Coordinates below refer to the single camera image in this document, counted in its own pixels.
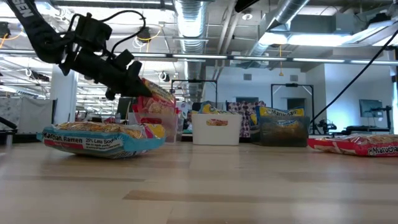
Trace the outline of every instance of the blue ramen package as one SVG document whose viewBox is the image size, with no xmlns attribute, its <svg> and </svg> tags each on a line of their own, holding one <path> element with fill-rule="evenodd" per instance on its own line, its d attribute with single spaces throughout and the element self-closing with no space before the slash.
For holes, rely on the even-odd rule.
<svg viewBox="0 0 398 224">
<path fill-rule="evenodd" d="M 303 108 L 278 110 L 257 106 L 256 115 L 251 116 L 251 141 L 263 146 L 305 147 L 309 122 Z"/>
<path fill-rule="evenodd" d="M 165 142 L 159 124 L 62 123 L 37 135 L 46 146 L 74 154 L 119 159 L 157 149 Z"/>
</svg>

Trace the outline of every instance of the maruchan logo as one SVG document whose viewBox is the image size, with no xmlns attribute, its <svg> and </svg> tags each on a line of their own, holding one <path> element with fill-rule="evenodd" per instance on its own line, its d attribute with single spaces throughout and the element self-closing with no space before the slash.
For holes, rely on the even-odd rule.
<svg viewBox="0 0 398 224">
<path fill-rule="evenodd" d="M 33 16 L 32 10 L 29 9 L 29 6 L 24 0 L 12 0 L 12 3 L 14 3 L 23 18 Z"/>
<path fill-rule="evenodd" d="M 387 147 L 371 147 L 368 149 L 369 156 L 376 156 L 381 154 L 398 153 L 398 146 Z"/>
</svg>

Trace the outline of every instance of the maruchan ramen package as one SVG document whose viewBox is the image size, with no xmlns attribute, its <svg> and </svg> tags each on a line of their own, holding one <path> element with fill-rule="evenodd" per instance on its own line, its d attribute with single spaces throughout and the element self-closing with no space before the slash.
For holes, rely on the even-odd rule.
<svg viewBox="0 0 398 224">
<path fill-rule="evenodd" d="M 214 106 L 210 104 L 209 101 L 203 102 L 200 106 L 200 111 L 199 113 L 201 114 L 232 114 L 231 112 L 228 111 L 221 111 L 216 109 Z"/>
<path fill-rule="evenodd" d="M 158 124 L 62 123 L 37 135 L 46 146 L 74 154 L 118 159 L 157 149 L 165 142 Z"/>
<path fill-rule="evenodd" d="M 137 112 L 175 114 L 175 98 L 171 93 L 145 78 L 142 79 L 142 82 L 151 91 L 152 97 L 140 96 L 138 98 Z"/>
<path fill-rule="evenodd" d="M 398 135 L 352 135 L 334 139 L 309 139 L 308 146 L 323 152 L 372 157 L 398 156 Z"/>
<path fill-rule="evenodd" d="M 278 110 L 256 107 L 251 116 L 251 141 L 262 146 L 307 146 L 310 118 L 304 116 L 303 108 Z"/>
</svg>

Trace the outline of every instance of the ceiling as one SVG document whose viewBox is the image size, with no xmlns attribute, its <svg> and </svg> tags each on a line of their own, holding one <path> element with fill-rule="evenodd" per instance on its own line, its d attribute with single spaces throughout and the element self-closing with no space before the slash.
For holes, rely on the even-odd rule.
<svg viewBox="0 0 398 224">
<path fill-rule="evenodd" d="M 94 1 L 85 1 L 84 4 L 90 5 L 90 2 Z M 123 4 L 118 5 L 118 8 L 112 8 L 113 5 L 112 0 L 108 5 L 104 3 L 104 6 L 109 7 L 80 7 L 78 4 L 73 1 L 49 1 L 49 3 L 53 4 L 54 7 L 60 8 L 63 12 L 66 13 L 65 17 L 68 15 L 72 15 L 73 13 L 86 14 L 87 12 L 91 13 L 96 19 L 104 19 L 109 17 L 110 15 L 123 10 Z M 207 18 L 206 18 L 206 34 L 205 37 L 208 38 L 208 42 L 206 43 L 205 53 L 207 54 L 215 54 L 218 46 L 218 41 L 220 39 L 220 34 L 223 25 L 223 17 L 227 10 L 228 4 L 230 0 L 215 0 L 211 1 L 207 7 Z M 351 12 L 359 12 L 359 11 L 367 11 L 369 9 L 373 9 L 379 6 L 388 5 L 391 3 L 390 1 L 384 0 L 362 0 L 362 1 L 339 1 L 339 0 L 312 0 L 310 1 L 299 14 L 311 14 L 311 15 L 319 15 L 330 16 L 336 13 L 337 10 L 340 12 L 343 11 L 351 11 Z M 228 46 L 228 53 L 230 54 L 232 51 L 241 52 L 242 54 L 246 53 L 255 43 L 258 38 L 257 33 L 257 25 L 264 14 L 268 13 L 270 10 L 273 10 L 277 7 L 277 0 L 260 0 L 255 5 L 249 8 L 249 13 L 252 14 L 252 19 L 244 20 L 239 18 L 238 25 L 234 31 L 234 38 L 231 40 L 230 45 Z M 147 26 L 150 27 L 151 35 L 158 36 L 152 39 L 148 44 L 139 47 L 136 43 L 133 43 L 133 40 L 126 41 L 119 45 L 116 49 L 117 52 L 120 52 L 124 49 L 128 49 L 131 52 L 171 52 L 178 53 L 181 52 L 180 41 L 173 40 L 173 37 L 178 37 L 178 27 L 176 24 L 176 18 L 173 11 L 169 10 L 158 10 L 158 9 L 137 9 L 146 17 Z M 19 22 L 14 17 L 12 11 L 8 8 L 8 6 L 1 2 L 0 0 L 0 22 L 6 21 L 10 23 L 10 28 L 12 32 L 12 36 L 16 36 L 20 30 L 21 26 Z M 68 27 L 68 21 L 63 21 L 59 17 L 52 17 L 48 15 L 44 15 L 47 21 L 51 22 L 51 25 L 56 28 L 58 31 L 65 31 Z M 113 36 L 107 42 L 108 48 L 113 46 L 114 43 L 121 40 L 122 38 L 136 32 L 141 26 L 141 20 L 139 20 L 138 15 L 136 14 L 121 14 L 114 19 L 111 19 L 108 24 L 113 29 Z M 4 49 L 32 49 L 29 40 L 27 37 L 21 35 L 19 38 L 15 40 L 5 41 L 3 45 Z M 331 47 L 309 47 L 309 46 L 297 46 L 297 45 L 283 45 L 282 46 L 282 55 L 283 56 L 292 56 L 292 57 L 319 57 L 322 55 L 326 55 L 328 52 L 333 50 Z M 271 56 L 279 56 L 280 51 L 278 48 L 268 48 L 267 53 Z M 184 79 L 184 69 L 183 62 L 178 60 L 165 60 L 162 62 L 155 61 L 143 61 L 143 69 L 141 71 L 141 76 L 147 78 L 155 83 L 164 86 L 165 88 L 170 86 L 170 83 L 165 83 L 159 80 L 159 73 L 166 72 L 172 78 L 181 78 Z M 274 69 L 280 65 L 277 63 L 270 63 L 269 69 Z M 3 74 L 0 77 L 0 80 L 4 83 L 47 83 L 38 80 L 33 80 L 28 77 L 27 73 L 24 69 L 29 68 L 32 70 L 39 71 L 40 73 L 51 78 L 52 66 L 47 63 L 41 62 L 38 58 L 24 58 L 24 57 L 0 57 L 0 72 Z M 284 67 L 290 68 L 305 68 L 307 66 L 306 63 L 284 63 Z M 91 81 L 85 80 L 82 75 L 80 75 L 79 85 L 94 85 Z M 25 86 L 28 90 L 36 91 L 45 95 L 46 92 L 50 92 L 50 87 L 35 87 L 35 86 Z M 94 88 L 94 87 L 81 87 L 78 89 L 78 94 L 82 95 L 80 101 L 78 101 L 79 106 L 86 106 L 87 102 L 92 104 L 104 104 L 104 98 L 102 95 L 104 94 L 105 88 Z M 114 102 L 105 103 L 108 109 L 104 109 L 103 111 L 110 112 L 109 107 L 115 105 L 117 100 Z"/>
</svg>

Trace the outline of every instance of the white storage bin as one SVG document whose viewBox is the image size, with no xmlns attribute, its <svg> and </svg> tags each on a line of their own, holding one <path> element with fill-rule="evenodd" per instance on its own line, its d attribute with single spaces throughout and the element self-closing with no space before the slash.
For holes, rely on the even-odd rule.
<svg viewBox="0 0 398 224">
<path fill-rule="evenodd" d="M 240 114 L 193 114 L 193 143 L 199 145 L 237 146 L 241 130 Z"/>
</svg>

